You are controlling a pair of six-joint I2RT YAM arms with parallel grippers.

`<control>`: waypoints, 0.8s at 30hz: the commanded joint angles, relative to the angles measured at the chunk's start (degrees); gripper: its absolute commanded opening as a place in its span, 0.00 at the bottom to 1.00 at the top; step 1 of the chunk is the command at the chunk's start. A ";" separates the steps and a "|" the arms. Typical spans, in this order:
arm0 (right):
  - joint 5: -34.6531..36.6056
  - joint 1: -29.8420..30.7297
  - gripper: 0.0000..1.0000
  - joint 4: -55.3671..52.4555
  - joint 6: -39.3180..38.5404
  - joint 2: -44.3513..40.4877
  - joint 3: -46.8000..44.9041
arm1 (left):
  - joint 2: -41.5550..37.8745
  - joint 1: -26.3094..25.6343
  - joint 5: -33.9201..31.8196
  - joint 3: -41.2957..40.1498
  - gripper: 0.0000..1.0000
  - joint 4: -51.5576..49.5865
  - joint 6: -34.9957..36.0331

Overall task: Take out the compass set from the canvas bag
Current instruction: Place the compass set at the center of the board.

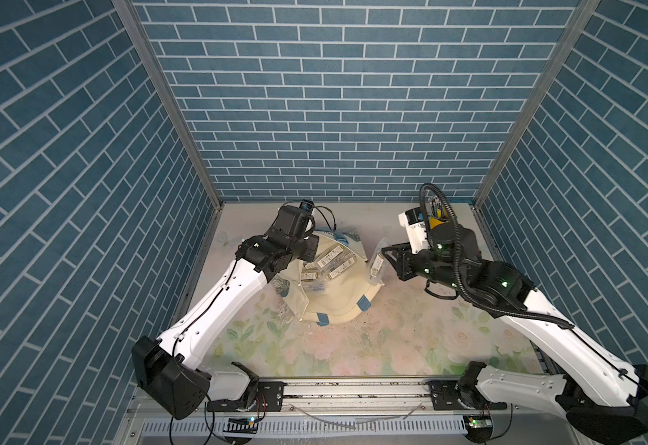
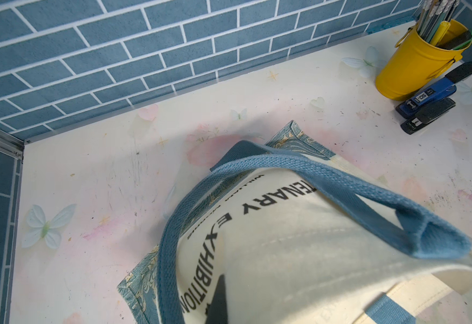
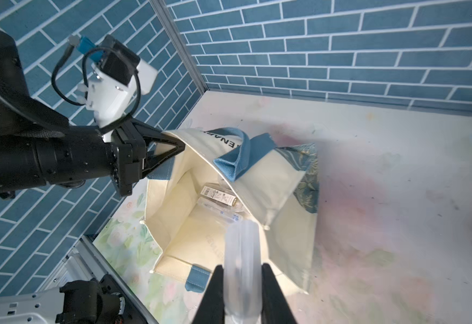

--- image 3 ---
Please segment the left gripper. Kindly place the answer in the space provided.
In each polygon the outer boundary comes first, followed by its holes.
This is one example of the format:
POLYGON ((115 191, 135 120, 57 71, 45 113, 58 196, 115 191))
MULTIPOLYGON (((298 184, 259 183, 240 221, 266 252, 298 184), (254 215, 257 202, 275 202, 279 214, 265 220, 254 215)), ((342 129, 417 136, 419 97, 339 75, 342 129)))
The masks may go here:
POLYGON ((185 149, 180 139, 134 119, 112 132, 111 144, 112 182, 120 197, 132 195, 133 186, 142 177, 146 178, 185 149))

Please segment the cream canvas tote bag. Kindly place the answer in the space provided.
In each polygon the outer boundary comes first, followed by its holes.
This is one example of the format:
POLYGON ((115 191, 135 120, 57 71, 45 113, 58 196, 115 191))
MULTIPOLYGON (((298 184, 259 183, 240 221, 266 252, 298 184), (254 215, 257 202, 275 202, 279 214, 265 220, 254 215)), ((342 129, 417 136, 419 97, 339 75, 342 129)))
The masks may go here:
POLYGON ((313 143, 279 147, 237 128, 166 132, 166 161, 148 177, 144 223, 160 249, 154 273, 186 282, 193 267, 213 271, 225 256, 226 228, 258 226, 261 258, 286 295, 307 292, 318 214, 313 143))

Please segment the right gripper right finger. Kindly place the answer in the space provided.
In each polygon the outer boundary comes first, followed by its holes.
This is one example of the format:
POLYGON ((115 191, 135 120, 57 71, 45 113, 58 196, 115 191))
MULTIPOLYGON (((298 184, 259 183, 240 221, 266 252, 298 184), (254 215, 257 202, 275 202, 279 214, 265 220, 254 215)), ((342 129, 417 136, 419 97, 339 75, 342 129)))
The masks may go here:
POLYGON ((296 324, 271 266, 262 265, 262 324, 296 324))

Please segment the clear compass set case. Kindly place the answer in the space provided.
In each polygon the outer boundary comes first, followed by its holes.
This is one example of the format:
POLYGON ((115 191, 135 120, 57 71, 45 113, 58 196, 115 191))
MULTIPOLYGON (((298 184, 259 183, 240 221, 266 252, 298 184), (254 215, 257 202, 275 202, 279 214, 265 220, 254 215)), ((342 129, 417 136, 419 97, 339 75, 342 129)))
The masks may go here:
POLYGON ((223 298, 233 323, 257 323, 262 311, 260 233, 256 223, 241 220, 225 235, 223 298))

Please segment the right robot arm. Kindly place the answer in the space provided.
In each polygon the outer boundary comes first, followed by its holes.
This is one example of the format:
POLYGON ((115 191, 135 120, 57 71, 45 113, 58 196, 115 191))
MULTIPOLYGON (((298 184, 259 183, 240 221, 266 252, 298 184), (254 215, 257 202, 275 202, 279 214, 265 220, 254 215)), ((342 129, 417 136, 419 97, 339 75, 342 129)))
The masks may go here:
MULTIPOLYGON (((193 318, 194 323, 224 323, 226 307, 222 301, 222 274, 219 265, 193 318)), ((60 288, 64 294, 63 311, 56 323, 147 323, 148 317, 120 291, 111 275, 101 281, 77 280, 60 288)), ((279 283, 269 264, 262 265, 262 323, 296 323, 279 283)))

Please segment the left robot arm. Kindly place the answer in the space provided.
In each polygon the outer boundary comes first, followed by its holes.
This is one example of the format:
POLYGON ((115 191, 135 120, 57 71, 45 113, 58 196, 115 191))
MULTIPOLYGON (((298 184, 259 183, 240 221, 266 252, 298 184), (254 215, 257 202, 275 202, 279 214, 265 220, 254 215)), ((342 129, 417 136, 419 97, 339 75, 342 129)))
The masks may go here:
POLYGON ((53 72, 74 50, 83 54, 81 96, 73 105, 93 113, 94 125, 73 126, 29 94, 14 39, 0 31, 0 198, 48 184, 78 188, 110 177, 122 197, 174 156, 184 143, 134 118, 157 71, 120 41, 100 44, 71 36, 53 72))

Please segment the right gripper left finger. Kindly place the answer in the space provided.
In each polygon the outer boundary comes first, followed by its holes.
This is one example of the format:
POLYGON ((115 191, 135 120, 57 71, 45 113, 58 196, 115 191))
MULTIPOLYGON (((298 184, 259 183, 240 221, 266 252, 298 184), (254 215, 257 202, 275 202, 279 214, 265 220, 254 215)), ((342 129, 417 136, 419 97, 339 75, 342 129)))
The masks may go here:
POLYGON ((211 276, 192 324, 224 324, 224 270, 218 265, 211 276))

